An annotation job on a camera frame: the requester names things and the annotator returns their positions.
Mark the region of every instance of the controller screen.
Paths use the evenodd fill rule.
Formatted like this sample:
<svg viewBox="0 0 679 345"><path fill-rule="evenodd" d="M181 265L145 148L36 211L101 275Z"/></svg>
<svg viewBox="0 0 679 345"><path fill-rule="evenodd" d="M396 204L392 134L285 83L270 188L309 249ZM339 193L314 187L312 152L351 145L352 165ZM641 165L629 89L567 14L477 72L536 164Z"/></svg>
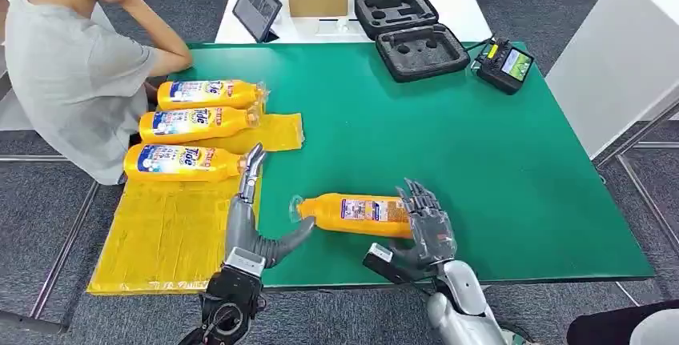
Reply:
<svg viewBox="0 0 679 345"><path fill-rule="evenodd" d="M532 58L521 53L517 49L512 49L504 60L502 71L523 82L530 68Z"/></svg>

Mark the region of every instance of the gray carpet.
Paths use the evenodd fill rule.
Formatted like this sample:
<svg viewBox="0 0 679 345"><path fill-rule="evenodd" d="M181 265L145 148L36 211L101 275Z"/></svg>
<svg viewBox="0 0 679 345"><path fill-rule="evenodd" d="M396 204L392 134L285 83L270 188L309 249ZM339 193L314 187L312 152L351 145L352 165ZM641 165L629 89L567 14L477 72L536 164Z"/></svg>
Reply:
<svg viewBox="0 0 679 345"><path fill-rule="evenodd" d="M147 0L188 42L216 35L227 0ZM489 25L522 40L548 71L596 0L478 0ZM140 42L147 36L115 6L105 7L116 29ZM655 136L679 141L679 124ZM0 154L53 154L32 132L0 133ZM679 152L634 151L633 165L660 208L679 221ZM0 309L27 313L34 293L66 236L90 180L70 164L0 164ZM679 259L617 162L602 174L657 277L623 283L640 303L679 299ZM198 321L192 295L94 297L82 291L96 264L121 194L103 187L45 317L71 322L47 336L0 329L0 344L172 344ZM407 288L266 293L268 308L247 344L440 343L429 329L418 293ZM547 344L564 343L578 315L631 306L614 283L493 286L488 301L499 319L523 327Z"/></svg>

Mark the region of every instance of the orange bottle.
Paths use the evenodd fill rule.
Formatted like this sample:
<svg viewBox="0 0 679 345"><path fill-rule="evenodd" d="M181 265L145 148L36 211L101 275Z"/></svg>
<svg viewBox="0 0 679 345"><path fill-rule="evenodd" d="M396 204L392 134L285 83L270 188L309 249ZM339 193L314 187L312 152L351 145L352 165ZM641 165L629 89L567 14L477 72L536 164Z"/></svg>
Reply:
<svg viewBox="0 0 679 345"><path fill-rule="evenodd" d="M294 219L316 217L316 225L328 231L362 235L412 238L408 212L398 197L327 193L315 199L295 196L290 201Z"/></svg>
<svg viewBox="0 0 679 345"><path fill-rule="evenodd" d="M245 157L214 147L134 145L123 162L129 179L222 181L240 175Z"/></svg>
<svg viewBox="0 0 679 345"><path fill-rule="evenodd" d="M222 81L169 81L158 88L158 106L163 110L229 106L247 109L255 102L264 104L268 91L263 82L238 79Z"/></svg>
<svg viewBox="0 0 679 345"><path fill-rule="evenodd" d="M201 107L146 113L139 133L148 143L182 143L214 137L230 137L259 125L259 107Z"/></svg>

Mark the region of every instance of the green table mat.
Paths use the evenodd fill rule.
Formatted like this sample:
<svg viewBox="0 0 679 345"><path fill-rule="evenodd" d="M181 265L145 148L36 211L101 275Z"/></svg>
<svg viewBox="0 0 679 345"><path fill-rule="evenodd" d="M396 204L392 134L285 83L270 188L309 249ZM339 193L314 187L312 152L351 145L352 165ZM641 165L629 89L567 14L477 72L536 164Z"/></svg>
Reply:
<svg viewBox="0 0 679 345"><path fill-rule="evenodd" d="M533 65L513 96L469 69L396 83L371 43L193 46L177 79L264 81L270 113L303 116L301 150L263 168L259 228L295 224L293 195L434 191L482 283L645 278L653 269ZM385 239L316 230L268 287L385 283L361 264Z"/></svg>

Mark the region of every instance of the metal table leg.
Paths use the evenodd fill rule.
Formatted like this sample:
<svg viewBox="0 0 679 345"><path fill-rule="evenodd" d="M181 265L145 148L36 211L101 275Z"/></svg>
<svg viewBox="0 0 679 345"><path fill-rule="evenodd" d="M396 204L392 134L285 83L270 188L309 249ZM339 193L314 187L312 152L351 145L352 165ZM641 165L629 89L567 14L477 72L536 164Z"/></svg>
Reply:
<svg viewBox="0 0 679 345"><path fill-rule="evenodd" d="M628 138L627 141L623 142L622 145L620 145L616 150L605 156L604 159L602 159L597 164L597 169L601 169L611 159L617 157L618 155L624 154L629 149L632 149L637 144L637 142L641 141L641 139L644 138L651 130L653 130L655 126L670 119L677 112L679 112L679 98L672 102L672 105L663 110L658 116L656 116L656 118L644 125L644 127L642 127L632 137Z"/></svg>
<svg viewBox="0 0 679 345"><path fill-rule="evenodd" d="M636 307L640 306L640 304L634 299L634 297L632 297L632 295L627 291L627 289L625 289L625 287L622 286L621 283L619 283L618 281L616 281L616 285L617 285L617 287L618 287L623 293L625 293L625 295L627 296L627 299L628 299L631 303L633 303L634 306L636 306Z"/></svg>
<svg viewBox="0 0 679 345"><path fill-rule="evenodd" d="M679 142L637 142L634 149L679 149Z"/></svg>
<svg viewBox="0 0 679 345"><path fill-rule="evenodd" d="M677 255L679 255L679 237L677 237L677 234L674 233L672 227L667 222L667 219L665 219L665 216L662 215L662 212L660 212L660 209L658 209L655 201L653 201L653 198L651 198L651 194L649 194L649 191L646 190L644 184L641 183L641 180L639 179L637 173L632 168L632 165L629 163L628 159L624 155L620 154L617 156L617 160L620 162L623 169L625 169L625 172L629 176L629 179L632 180L634 187L637 188L637 191L639 192L641 199L644 200L646 206L649 207L651 213L653 213L653 217L655 217L656 221L658 222L658 225L660 225L661 230L663 231L665 236L667 236L670 245L672 245L674 251L677 253Z"/></svg>
<svg viewBox="0 0 679 345"><path fill-rule="evenodd" d="M1 155L0 162L69 162L62 155Z"/></svg>
<svg viewBox="0 0 679 345"><path fill-rule="evenodd" d="M4 161L4 162L35 162L35 161L30 160L26 161L25 159L23 159L20 161ZM39 331L42 333L49 334L64 333L68 330L68 326L66 324L53 323L51 321L40 319L40 315L43 309L45 308L47 299L50 297L50 294L54 289L54 284L57 282L59 274L61 273L63 266L66 263L66 260L68 259L70 250L73 248L75 240L78 237L80 230L82 229L82 225L85 222L85 217L87 217L87 213L90 211L90 207L92 206L94 197L97 195L98 189L99 184L96 181L93 181L89 191L87 192L85 200L82 202L82 205L80 206L80 211L78 212L78 215L76 216L75 221L73 222L70 232L66 237L66 241L64 242L61 250L57 254L57 258L52 264L52 268L50 269L50 272L47 275L47 279L42 285L40 293L38 293L38 298L35 300L35 304L33 305L33 308L30 311L30 316L17 315L15 313L11 313L8 311L0 311L0 323L5 323L12 327L18 327L20 329L28 329L32 331Z"/></svg>

